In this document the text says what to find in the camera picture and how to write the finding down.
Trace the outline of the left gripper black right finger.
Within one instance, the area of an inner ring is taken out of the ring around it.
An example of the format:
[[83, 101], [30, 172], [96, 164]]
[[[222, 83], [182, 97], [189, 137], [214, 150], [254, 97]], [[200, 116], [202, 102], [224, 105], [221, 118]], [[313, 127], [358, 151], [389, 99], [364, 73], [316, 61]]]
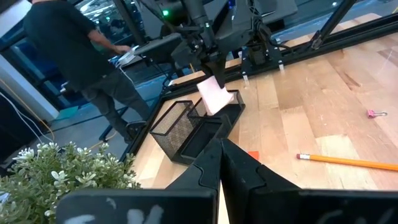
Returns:
[[398, 224], [398, 192], [301, 189], [230, 140], [221, 146], [232, 224]]

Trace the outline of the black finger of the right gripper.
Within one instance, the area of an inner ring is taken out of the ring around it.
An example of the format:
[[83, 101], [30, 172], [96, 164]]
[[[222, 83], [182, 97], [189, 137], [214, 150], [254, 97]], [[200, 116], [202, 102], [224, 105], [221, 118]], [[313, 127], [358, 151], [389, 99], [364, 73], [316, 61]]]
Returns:
[[220, 58], [217, 61], [207, 63], [209, 76], [215, 77], [217, 84], [220, 86], [220, 88], [225, 87], [225, 65], [225, 58]]

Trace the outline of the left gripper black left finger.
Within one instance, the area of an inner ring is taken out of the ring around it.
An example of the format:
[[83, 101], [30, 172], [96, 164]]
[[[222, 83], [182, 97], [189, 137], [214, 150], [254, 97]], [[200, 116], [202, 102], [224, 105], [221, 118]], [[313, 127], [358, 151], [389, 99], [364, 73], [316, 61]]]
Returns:
[[165, 189], [82, 189], [64, 196], [56, 224], [216, 224], [222, 144], [210, 141]]

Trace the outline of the pink sticky note pad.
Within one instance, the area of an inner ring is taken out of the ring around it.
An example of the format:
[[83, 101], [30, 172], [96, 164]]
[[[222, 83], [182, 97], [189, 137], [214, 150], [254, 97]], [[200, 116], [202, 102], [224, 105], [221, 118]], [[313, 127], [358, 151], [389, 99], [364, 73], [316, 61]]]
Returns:
[[210, 116], [215, 115], [234, 99], [234, 94], [228, 92], [226, 87], [220, 88], [214, 76], [198, 83], [197, 88]]

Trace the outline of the yellow wooden pencil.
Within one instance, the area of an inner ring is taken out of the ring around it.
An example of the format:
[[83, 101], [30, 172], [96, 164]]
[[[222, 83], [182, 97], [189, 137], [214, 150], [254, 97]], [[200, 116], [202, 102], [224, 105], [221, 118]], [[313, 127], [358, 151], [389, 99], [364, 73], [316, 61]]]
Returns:
[[372, 162], [356, 159], [344, 159], [337, 157], [319, 156], [311, 154], [297, 154], [297, 159], [318, 161], [318, 162], [329, 162], [334, 164], [343, 164], [349, 166], [367, 167], [373, 169], [393, 170], [398, 171], [398, 164], [386, 164], [382, 162]]

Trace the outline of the black mesh desk organizer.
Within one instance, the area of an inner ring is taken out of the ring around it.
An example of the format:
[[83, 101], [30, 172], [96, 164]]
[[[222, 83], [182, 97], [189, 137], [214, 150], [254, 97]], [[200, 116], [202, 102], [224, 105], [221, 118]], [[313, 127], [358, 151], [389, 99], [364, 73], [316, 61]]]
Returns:
[[150, 130], [166, 156], [189, 166], [212, 139], [227, 138], [246, 105], [239, 90], [230, 90], [233, 100], [214, 115], [208, 115], [202, 99], [174, 102]]

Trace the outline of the artificial plant in black pot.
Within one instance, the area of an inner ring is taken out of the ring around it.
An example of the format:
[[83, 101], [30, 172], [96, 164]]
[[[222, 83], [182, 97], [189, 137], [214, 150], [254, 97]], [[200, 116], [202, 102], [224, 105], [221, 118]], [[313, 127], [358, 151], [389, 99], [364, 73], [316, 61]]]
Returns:
[[93, 152], [74, 142], [50, 142], [19, 152], [9, 176], [0, 177], [0, 224], [55, 224], [58, 202], [75, 190], [139, 189], [134, 156], [120, 161], [108, 147], [103, 143]]

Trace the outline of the person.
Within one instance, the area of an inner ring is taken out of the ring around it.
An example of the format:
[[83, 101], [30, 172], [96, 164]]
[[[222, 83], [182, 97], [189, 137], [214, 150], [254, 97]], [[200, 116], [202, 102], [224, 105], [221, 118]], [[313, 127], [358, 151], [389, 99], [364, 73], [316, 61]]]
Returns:
[[97, 107], [126, 143], [132, 142], [137, 131], [122, 119], [115, 102], [136, 111], [143, 121], [149, 116], [149, 105], [132, 81], [93, 45], [121, 55], [131, 48], [112, 44], [93, 21], [67, 1], [28, 1], [32, 6], [24, 17], [24, 30], [29, 40], [55, 63], [73, 90]]

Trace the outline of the black diagonal frame strut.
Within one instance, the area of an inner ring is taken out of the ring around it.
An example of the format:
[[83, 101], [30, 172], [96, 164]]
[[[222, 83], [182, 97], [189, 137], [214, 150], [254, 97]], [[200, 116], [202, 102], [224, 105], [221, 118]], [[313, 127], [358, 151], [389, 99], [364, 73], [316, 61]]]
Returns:
[[319, 49], [321, 44], [331, 34], [333, 29], [338, 25], [340, 20], [346, 15], [346, 13], [352, 8], [357, 0], [343, 0], [341, 4], [336, 8], [334, 13], [329, 17], [324, 26], [318, 30], [311, 39], [311, 49]]

